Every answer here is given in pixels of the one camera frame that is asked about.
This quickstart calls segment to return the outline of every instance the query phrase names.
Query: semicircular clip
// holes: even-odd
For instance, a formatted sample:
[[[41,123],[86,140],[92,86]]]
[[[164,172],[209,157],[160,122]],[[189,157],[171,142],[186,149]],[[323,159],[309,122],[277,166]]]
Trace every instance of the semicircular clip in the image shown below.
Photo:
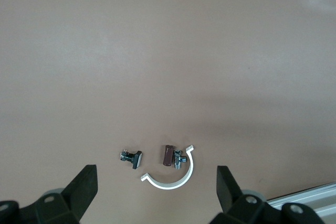
[[[189,157],[190,160],[190,166],[188,169],[188,172],[181,178],[180,180],[173,182],[173,183],[161,183],[156,181],[154,178],[151,177],[148,173],[141,176],[141,181],[145,181],[146,179],[151,183],[153,186],[162,189],[162,190],[172,190],[179,188],[180,186],[183,186],[187,181],[190,179],[191,174],[193,173],[194,169],[194,162],[193,157],[191,156],[191,151],[194,150],[194,146],[190,145],[188,148],[185,149],[186,154]]]

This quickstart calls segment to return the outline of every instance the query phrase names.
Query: black plastic part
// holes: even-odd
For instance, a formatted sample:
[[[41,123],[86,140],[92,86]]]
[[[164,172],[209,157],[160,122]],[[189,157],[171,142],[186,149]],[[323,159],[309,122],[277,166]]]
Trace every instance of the black plastic part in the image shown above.
[[[297,213],[291,210],[291,206],[297,206],[302,209],[302,213]],[[282,206],[281,212],[285,215],[291,223],[311,223],[324,224],[320,217],[310,207],[299,203],[286,203]]]
[[[141,158],[142,152],[137,151],[137,153],[135,153],[133,160],[132,160],[132,164],[133,164],[133,169],[137,169],[140,165],[140,158]]]
[[[244,222],[221,212],[210,222],[210,224],[244,224]]]
[[[1,201],[0,208],[3,208],[0,211],[0,224],[13,223],[15,221],[13,217],[18,214],[19,210],[18,202],[12,200]]]
[[[85,211],[98,192],[97,166],[87,165],[62,191],[62,196],[69,209],[77,217],[82,218]]]
[[[217,196],[223,213],[211,224],[323,224],[310,207],[303,204],[284,204],[282,211],[254,195],[243,195],[227,166],[217,167]],[[291,209],[296,205],[296,212]]]
[[[249,203],[247,201],[248,197],[253,198],[256,202]],[[264,203],[258,197],[252,195],[243,195],[232,205],[227,214],[243,223],[252,224],[261,219],[261,212],[263,208]]]
[[[229,211],[232,204],[243,195],[227,166],[217,167],[216,191],[223,212]]]
[[[0,201],[0,224],[78,224],[98,191],[97,167],[87,165],[62,191],[44,195],[19,209],[15,201]]]
[[[36,217],[41,224],[79,224],[61,194],[48,194],[35,202]]]

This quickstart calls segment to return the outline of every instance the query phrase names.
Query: metal screw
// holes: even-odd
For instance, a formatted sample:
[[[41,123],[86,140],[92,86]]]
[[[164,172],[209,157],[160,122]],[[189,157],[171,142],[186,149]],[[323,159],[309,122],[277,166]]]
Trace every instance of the metal screw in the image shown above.
[[[8,204],[4,204],[0,206],[0,212],[6,210],[7,208],[8,208]]]
[[[302,214],[303,213],[303,209],[301,207],[299,207],[298,205],[291,205],[290,210],[292,210],[293,212],[295,212],[297,214]]]
[[[124,150],[120,153],[120,160],[121,161],[128,161],[133,164],[133,169],[137,169],[140,165],[140,160],[142,157],[142,152],[138,151],[135,154],[129,153],[127,150]]]
[[[258,202],[257,199],[255,197],[252,197],[252,196],[247,196],[246,201],[251,203],[251,204],[256,204]]]

